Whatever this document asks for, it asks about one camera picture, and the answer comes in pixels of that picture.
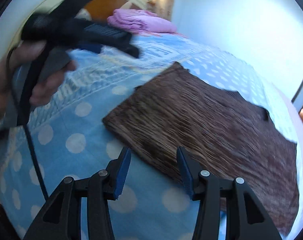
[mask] brown pleated cloth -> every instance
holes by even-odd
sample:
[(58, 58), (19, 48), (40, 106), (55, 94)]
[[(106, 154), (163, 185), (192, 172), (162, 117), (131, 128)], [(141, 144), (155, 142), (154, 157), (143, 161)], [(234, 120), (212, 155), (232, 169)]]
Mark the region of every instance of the brown pleated cloth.
[(275, 129), (264, 108), (238, 92), (212, 87), (175, 62), (137, 87), (103, 123), (143, 160), (176, 181), (181, 181), (178, 146), (216, 176), (244, 178), (279, 232), (290, 232), (299, 198), (296, 144)]

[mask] folded pink blanket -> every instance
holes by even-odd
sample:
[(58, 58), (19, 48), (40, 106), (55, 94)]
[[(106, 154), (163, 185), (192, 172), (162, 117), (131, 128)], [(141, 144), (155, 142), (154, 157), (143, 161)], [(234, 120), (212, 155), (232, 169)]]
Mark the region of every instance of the folded pink blanket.
[(145, 10), (116, 9), (114, 14), (107, 18), (107, 22), (132, 32), (175, 33), (177, 30), (171, 22)]

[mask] headboard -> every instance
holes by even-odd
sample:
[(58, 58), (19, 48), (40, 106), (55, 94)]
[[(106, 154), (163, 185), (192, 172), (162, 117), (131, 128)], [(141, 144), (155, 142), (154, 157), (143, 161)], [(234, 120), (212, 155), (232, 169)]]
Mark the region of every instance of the headboard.
[[(55, 9), (62, 1), (63, 0), (45, 0), (40, 5), (38, 5), (33, 11), (31, 11), (30, 15), (34, 11), (50, 12)], [(149, 0), (92, 0), (84, 8), (90, 13), (93, 20), (106, 21), (107, 17), (113, 14), (114, 9), (120, 8), (127, 2), (131, 2), (130, 8), (146, 9)], [(20, 41), (21, 30), (28, 17), (22, 22), (20, 27), (17, 29), (8, 50)]]

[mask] mattress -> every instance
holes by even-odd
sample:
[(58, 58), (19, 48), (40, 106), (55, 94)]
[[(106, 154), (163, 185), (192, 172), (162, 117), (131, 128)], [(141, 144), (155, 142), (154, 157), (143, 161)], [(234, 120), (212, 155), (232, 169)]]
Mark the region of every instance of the mattress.
[[(66, 176), (90, 177), (117, 158), (122, 144), (101, 119), (135, 87), (178, 61), (209, 85), (238, 91), (245, 100), (266, 108), (276, 129), (297, 143), (299, 211), (284, 237), (294, 239), (303, 227), (303, 125), (290, 102), (252, 66), (219, 48), (173, 34), (137, 36), (134, 43), (142, 51), (140, 59), (109, 47), (99, 55), (72, 51), (78, 70), (68, 74), (48, 105), (31, 114), (29, 127), (48, 192)], [(23, 237), (44, 199), (22, 128), (11, 129), (9, 139), (0, 141), (0, 198)], [(199, 203), (134, 155), (123, 194), (109, 205), (116, 239), (187, 240), (192, 238)], [(85, 212), (86, 199), (82, 201), (82, 239), (87, 238)], [(225, 239), (225, 227), (221, 213), (219, 239)]]

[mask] silver pin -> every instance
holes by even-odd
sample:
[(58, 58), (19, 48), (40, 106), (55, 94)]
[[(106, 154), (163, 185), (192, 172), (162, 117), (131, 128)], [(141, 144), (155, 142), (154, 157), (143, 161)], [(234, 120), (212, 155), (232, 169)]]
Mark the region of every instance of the silver pin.
[(239, 184), (243, 184), (245, 181), (244, 181), (243, 178), (238, 177), (238, 178), (236, 178), (236, 182), (239, 183)]
[(72, 181), (73, 181), (72, 177), (66, 177), (66, 178), (64, 178), (64, 183), (65, 184), (71, 183)]
[(108, 174), (107, 170), (101, 170), (98, 172), (98, 175), (101, 176), (101, 177), (104, 177)]
[(201, 174), (201, 176), (204, 176), (204, 177), (208, 177), (210, 175), (209, 171), (206, 171), (206, 170), (201, 171), (200, 174)]

